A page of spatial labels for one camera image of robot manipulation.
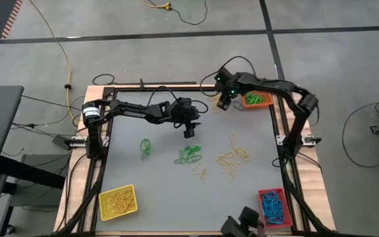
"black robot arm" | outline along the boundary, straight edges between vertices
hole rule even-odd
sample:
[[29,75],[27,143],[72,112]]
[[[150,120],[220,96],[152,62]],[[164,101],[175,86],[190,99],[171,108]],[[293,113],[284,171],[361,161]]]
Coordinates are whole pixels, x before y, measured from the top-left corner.
[[[229,108],[231,100],[237,97],[238,94],[245,95],[250,91],[269,92],[282,96],[286,100],[288,107],[293,111],[295,121],[280,149],[286,158],[296,156],[302,146],[302,129],[309,115],[311,115],[314,108],[318,105],[318,99],[315,95],[292,82],[261,79],[247,72],[231,74],[224,67],[218,71],[215,80],[215,90],[222,94],[217,106],[223,110]],[[302,96],[298,103],[295,103],[293,100],[293,92]]]
[[[200,115],[197,108],[191,102],[190,98],[179,97],[172,104],[169,101],[165,101],[148,106],[122,102],[117,99],[110,101],[98,99],[83,104],[84,126],[88,129],[89,133],[86,140],[87,157],[99,159],[106,155],[99,127],[119,115],[145,119],[152,124],[171,122],[175,128],[179,128],[184,124],[186,127],[184,137],[193,137],[194,128],[200,123],[192,121],[197,120]],[[99,109],[102,105],[109,106],[110,108],[109,112],[103,117],[101,117]]]

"wooden table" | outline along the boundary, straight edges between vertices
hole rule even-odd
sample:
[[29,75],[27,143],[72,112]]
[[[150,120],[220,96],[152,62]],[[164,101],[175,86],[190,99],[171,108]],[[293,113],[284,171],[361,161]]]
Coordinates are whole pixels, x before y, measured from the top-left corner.
[[[158,86],[168,86],[169,88],[181,88],[181,87],[189,87],[194,88],[199,85],[149,85],[145,86],[146,88],[156,88]],[[106,86],[89,86],[86,92],[86,98],[85,102],[92,101],[95,99],[101,99],[103,97],[103,90]],[[116,87],[116,88],[139,88],[139,85],[123,85],[123,86],[108,86],[108,87]],[[204,88],[212,88],[214,85],[205,85]],[[274,107],[275,107],[275,113],[276,113],[276,120],[278,122],[278,127],[280,130],[280,134],[284,134],[283,130],[283,124],[282,124],[282,117],[280,116],[280,110],[277,103],[277,97],[274,96]],[[288,106],[285,106],[286,109],[286,116],[288,119],[288,124],[292,124],[294,120],[293,113],[288,109]],[[83,122],[82,117],[80,117],[80,123],[78,125],[78,129],[83,128]],[[309,123],[307,122],[304,129],[304,134],[310,134],[311,130],[309,128]],[[83,130],[78,133],[78,136],[87,136],[87,130]],[[308,155],[315,161],[318,161],[316,156],[315,148],[307,148],[304,147],[301,149],[301,152],[305,155]],[[73,214],[76,212],[77,208],[80,206],[83,200],[84,195],[84,189],[86,186],[86,178],[88,176],[89,171],[89,164],[90,159],[81,159],[80,162],[76,165],[76,169],[74,173],[71,175],[71,168],[77,163],[79,158],[86,153],[85,148],[77,148],[74,149],[71,155],[70,159],[70,170],[68,177],[71,178],[71,186],[70,186],[70,197],[68,199],[68,211],[66,213],[66,219],[67,221],[73,216]],[[324,181],[322,179],[322,175],[320,172],[320,169],[310,161],[306,160],[302,155],[298,155],[296,157],[297,159],[297,169],[299,172],[299,177],[301,180],[303,195],[305,198],[305,201],[308,203],[309,207],[314,211],[315,215],[323,222],[325,226],[327,226],[330,229],[335,229],[332,213],[330,210],[330,205],[328,203],[326,188],[324,186]],[[93,175],[93,182],[95,182],[95,179],[97,178],[97,175],[99,173],[100,161],[96,164],[95,173]],[[93,205],[94,200],[89,204],[88,211],[86,212],[86,221],[84,223],[84,231],[90,230],[90,223],[91,223],[91,217],[93,215]],[[297,205],[296,201],[293,200],[293,210],[295,213],[295,219],[297,223],[301,223],[301,214],[299,211],[299,206]],[[55,221],[54,230],[58,229],[58,226],[61,224],[61,228],[63,226],[63,222],[61,223],[61,220],[63,219],[64,215],[64,208],[65,208],[65,187],[63,190],[63,195],[61,198],[61,202],[59,204],[59,210],[57,214],[57,220]],[[220,234],[220,232],[97,232],[97,234],[117,234],[117,235],[212,235],[212,234]]]

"bracket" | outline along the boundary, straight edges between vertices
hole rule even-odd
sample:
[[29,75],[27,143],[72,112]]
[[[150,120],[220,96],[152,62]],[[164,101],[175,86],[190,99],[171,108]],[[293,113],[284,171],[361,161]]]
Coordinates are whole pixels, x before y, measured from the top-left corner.
[[[276,143],[277,145],[283,145],[284,138],[286,136],[276,136]],[[321,138],[316,138],[313,135],[302,135],[301,141],[302,141],[302,146],[305,147],[314,147],[316,144],[321,142]]]
[[[107,147],[109,145],[109,137],[102,136],[103,146]],[[71,138],[64,138],[62,136],[57,135],[52,143],[55,145],[70,150],[73,147],[86,147],[87,136],[72,136]]]

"concrete floor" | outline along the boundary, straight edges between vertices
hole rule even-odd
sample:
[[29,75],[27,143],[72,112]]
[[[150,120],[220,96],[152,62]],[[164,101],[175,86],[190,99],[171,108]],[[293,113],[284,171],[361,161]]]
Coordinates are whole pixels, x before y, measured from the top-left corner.
[[[257,0],[207,0],[205,23],[188,26],[175,13],[148,9],[139,1],[43,1],[36,5],[56,36],[100,36],[153,32],[264,29]],[[318,28],[379,26],[379,1],[371,0],[266,0],[272,27]],[[203,1],[173,0],[188,20],[203,16]],[[48,38],[45,24],[25,1],[9,38]],[[341,147],[341,130],[347,116],[361,105],[379,101],[379,32],[277,35],[276,43],[286,80],[306,87],[320,99],[320,123],[312,131],[323,138],[317,146],[324,181],[337,229],[342,233],[379,235],[379,167],[353,165]],[[267,36],[213,36],[197,38],[133,39],[63,44],[73,69],[72,98],[84,95],[91,79],[111,73],[117,82],[200,81],[234,55],[249,58],[259,76],[276,73]],[[232,70],[249,70],[234,61]],[[66,67],[54,43],[0,45],[0,85],[20,84],[24,94],[65,103]],[[17,122],[51,122],[62,118],[64,108],[23,99]],[[379,136],[368,127],[378,124],[373,108],[354,117],[346,142],[353,158],[364,164],[379,162]],[[69,134],[69,119],[45,128]],[[14,130],[4,150],[15,153],[63,153],[45,136]],[[0,200],[0,222],[7,199]],[[16,208],[11,219],[13,236],[47,234],[56,213],[32,213]]]

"metal clamp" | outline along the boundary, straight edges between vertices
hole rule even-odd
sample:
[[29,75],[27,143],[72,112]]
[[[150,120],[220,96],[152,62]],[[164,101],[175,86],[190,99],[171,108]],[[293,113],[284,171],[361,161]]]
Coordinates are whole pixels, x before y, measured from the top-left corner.
[[[276,136],[277,145],[283,145],[284,138],[286,136]],[[301,135],[302,146],[314,147],[316,144],[321,142],[321,138],[316,138],[313,135]]]
[[[107,147],[109,145],[109,137],[108,136],[102,136],[102,144],[104,147]],[[86,136],[73,136],[69,140],[70,147],[85,147],[86,146]]]

